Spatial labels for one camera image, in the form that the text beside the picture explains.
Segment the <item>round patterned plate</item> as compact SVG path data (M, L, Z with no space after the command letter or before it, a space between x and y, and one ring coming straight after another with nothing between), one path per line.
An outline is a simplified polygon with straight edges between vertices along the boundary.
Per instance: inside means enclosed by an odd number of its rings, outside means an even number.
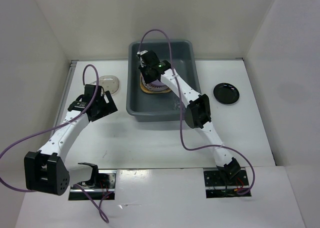
M152 83L146 83L143 76L140 75L140 88L144 93L169 93L171 89L160 81L156 80Z

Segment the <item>woven bamboo square tray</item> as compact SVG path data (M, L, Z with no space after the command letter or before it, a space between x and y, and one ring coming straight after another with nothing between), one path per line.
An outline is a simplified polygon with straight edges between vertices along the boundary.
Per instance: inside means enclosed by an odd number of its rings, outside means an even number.
M140 88L146 94L164 94L171 92L171 89L167 86L154 87L150 84L146 84L142 76L140 76Z

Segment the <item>clear plastic cup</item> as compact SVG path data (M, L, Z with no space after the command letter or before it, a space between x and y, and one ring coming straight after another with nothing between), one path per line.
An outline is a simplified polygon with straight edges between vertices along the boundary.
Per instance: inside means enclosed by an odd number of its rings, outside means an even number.
M179 100L179 97L174 96L173 97L173 109L174 111L179 111L181 107L181 102Z

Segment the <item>purple round plate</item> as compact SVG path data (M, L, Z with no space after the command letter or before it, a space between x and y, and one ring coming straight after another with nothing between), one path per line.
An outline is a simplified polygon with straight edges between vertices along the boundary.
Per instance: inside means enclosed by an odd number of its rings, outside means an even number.
M156 80L154 82L151 82L150 85L154 86L154 87L164 87L165 84L163 84L162 82Z

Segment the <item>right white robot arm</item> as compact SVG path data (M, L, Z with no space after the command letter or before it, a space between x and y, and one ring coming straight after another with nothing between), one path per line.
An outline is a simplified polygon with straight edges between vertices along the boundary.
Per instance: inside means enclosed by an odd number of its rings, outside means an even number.
M220 181L225 185L232 184L241 167L214 128L209 97L192 89L176 69L167 60L160 61L154 51L139 51L137 57L140 59L139 70L146 84L158 80L178 96L185 107L180 114L185 123L209 141L207 147L213 154Z

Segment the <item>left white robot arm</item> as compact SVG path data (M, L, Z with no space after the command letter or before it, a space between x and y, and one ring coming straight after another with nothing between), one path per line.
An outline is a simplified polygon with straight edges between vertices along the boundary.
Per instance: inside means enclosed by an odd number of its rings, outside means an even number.
M37 151L24 157L26 188L31 191L62 195L70 184L70 173L65 160L81 131L93 121L118 109L110 91L102 86L87 84L84 94L68 107L64 126Z

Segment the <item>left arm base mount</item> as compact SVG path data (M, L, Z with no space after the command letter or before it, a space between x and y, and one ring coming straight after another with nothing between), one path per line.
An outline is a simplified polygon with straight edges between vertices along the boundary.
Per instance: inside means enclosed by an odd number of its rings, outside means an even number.
M101 200L106 196L105 200L115 199L116 189L116 170L102 170L99 169L95 178L90 177L87 181L81 181L77 184L94 200ZM85 201L89 200L88 197L77 186L72 186L68 196L69 201Z

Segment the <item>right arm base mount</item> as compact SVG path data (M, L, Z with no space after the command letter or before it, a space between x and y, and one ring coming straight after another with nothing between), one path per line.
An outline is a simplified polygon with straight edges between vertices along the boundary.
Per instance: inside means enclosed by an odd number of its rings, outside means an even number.
M251 192L239 194L250 187L245 169L241 169L240 173L231 179L227 185L220 177L218 169L204 169L203 176L207 199L252 196Z

